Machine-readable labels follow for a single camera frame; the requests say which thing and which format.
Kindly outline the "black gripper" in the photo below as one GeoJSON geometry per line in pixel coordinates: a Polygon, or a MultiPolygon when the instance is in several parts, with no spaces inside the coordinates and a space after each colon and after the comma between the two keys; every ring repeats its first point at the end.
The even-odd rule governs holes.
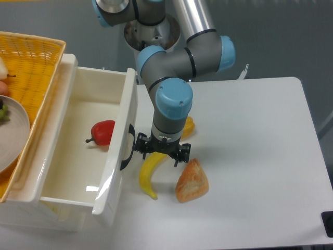
{"type": "Polygon", "coordinates": [[[185,143],[180,145],[181,138],[175,141],[169,139],[161,139],[151,133],[150,137],[140,132],[137,135],[134,151],[142,154],[142,159],[146,159],[146,155],[150,153],[163,153],[169,155],[175,160],[174,167],[177,167],[178,163],[188,163],[191,144],[185,143]]]}

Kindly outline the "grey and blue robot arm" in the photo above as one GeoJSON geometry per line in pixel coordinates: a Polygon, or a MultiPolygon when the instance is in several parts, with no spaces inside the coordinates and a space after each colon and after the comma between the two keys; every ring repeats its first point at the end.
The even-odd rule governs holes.
{"type": "Polygon", "coordinates": [[[151,134],[138,134],[133,150],[158,152],[188,162],[190,144],[180,144],[193,103],[188,81],[233,66],[235,47],[214,26],[206,1],[174,1],[177,18],[165,1],[93,1],[102,26],[130,25],[124,32],[135,51],[137,74],[154,107],[151,134]]]}

